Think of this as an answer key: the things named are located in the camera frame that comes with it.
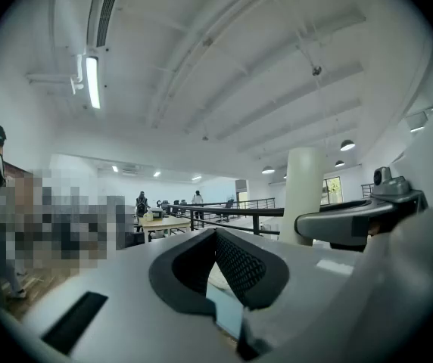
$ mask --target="fluorescent light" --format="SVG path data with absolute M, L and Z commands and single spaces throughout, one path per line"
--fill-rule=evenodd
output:
M 95 109 L 101 108 L 101 102 L 98 97 L 98 60 L 96 57 L 88 57 L 87 65 L 87 83 L 89 84 L 90 102 Z

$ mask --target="mesh grille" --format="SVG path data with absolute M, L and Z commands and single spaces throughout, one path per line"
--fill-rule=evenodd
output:
M 97 47 L 105 45 L 107 30 L 109 28 L 109 20 L 111 19 L 111 12 L 115 1 L 116 0 L 104 0 L 102 3 L 101 17 L 98 22 Z
M 265 264 L 221 235 L 216 236 L 216 263 L 233 293 L 248 305 L 245 293 L 265 275 Z

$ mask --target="sneaker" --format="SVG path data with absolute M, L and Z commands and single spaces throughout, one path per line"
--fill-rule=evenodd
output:
M 26 298 L 26 291 L 24 289 L 22 289 L 19 292 L 10 292 L 10 294 L 8 296 L 12 299 L 25 299 Z

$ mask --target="table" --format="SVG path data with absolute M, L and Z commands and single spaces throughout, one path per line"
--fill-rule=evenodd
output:
M 162 219 L 155 219 L 152 221 L 146 221 L 144 218 L 139 218 L 139 224 L 144 230 L 144 242 L 149 242 L 148 232 L 156 230 L 168 230 L 168 235 L 171 235 L 171 229 L 173 228 L 186 228 L 186 231 L 190 231 L 191 221 L 187 218 L 176 218 L 175 216 L 168 216 Z

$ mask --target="chair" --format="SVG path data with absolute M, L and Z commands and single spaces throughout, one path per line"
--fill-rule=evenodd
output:
M 225 207 L 224 208 L 231 209 L 232 206 L 233 206 L 233 202 L 234 202 L 234 200 L 230 199 L 228 202 L 225 203 Z M 230 214 L 228 214 L 228 213 L 227 214 L 221 214 L 220 215 L 221 220 L 219 220 L 217 222 L 221 222 L 223 220 L 223 218 L 225 219 L 225 222 L 230 222 L 230 218 L 229 217 L 230 217 Z
M 173 202 L 174 205 L 179 205 L 179 200 L 175 200 Z M 177 214 L 179 214 L 179 208 L 178 207 L 173 207 L 173 211 L 171 211 L 171 215 L 172 216 L 176 216 Z
M 161 208 L 164 210 L 166 215 L 170 214 L 170 208 L 168 207 L 170 205 L 170 202 L 167 200 L 163 200 L 163 203 L 161 203 Z
M 181 199 L 181 202 L 179 202 L 180 206 L 187 206 L 188 204 L 186 203 L 185 199 Z M 185 209 L 181 209 L 181 215 L 185 215 L 186 214 L 186 210 Z

